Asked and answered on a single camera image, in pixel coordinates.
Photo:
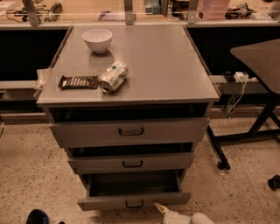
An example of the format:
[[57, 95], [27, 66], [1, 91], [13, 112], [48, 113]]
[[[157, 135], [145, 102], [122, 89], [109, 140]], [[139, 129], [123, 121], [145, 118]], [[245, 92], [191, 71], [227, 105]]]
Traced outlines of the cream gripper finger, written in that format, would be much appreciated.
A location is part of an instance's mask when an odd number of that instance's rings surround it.
[[157, 202], [154, 203], [154, 206], [158, 209], [158, 211], [162, 214], [162, 215], [166, 215], [170, 212], [170, 210], [166, 207], [163, 206]]

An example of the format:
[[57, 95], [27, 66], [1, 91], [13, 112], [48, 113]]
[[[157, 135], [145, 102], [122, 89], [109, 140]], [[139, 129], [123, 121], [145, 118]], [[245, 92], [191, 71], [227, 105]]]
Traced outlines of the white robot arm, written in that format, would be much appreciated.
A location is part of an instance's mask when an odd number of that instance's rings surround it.
[[188, 216], [169, 210], [157, 202], [154, 203], [154, 206], [164, 216], [163, 224], [215, 224], [203, 213], [194, 213], [192, 216]]

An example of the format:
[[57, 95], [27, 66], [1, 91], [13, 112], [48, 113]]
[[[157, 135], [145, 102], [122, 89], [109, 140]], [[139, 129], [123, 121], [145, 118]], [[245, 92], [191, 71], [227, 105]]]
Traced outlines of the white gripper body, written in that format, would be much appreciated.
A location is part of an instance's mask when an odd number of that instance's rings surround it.
[[169, 211], [164, 215], [163, 224], [190, 224], [191, 219], [190, 216]]

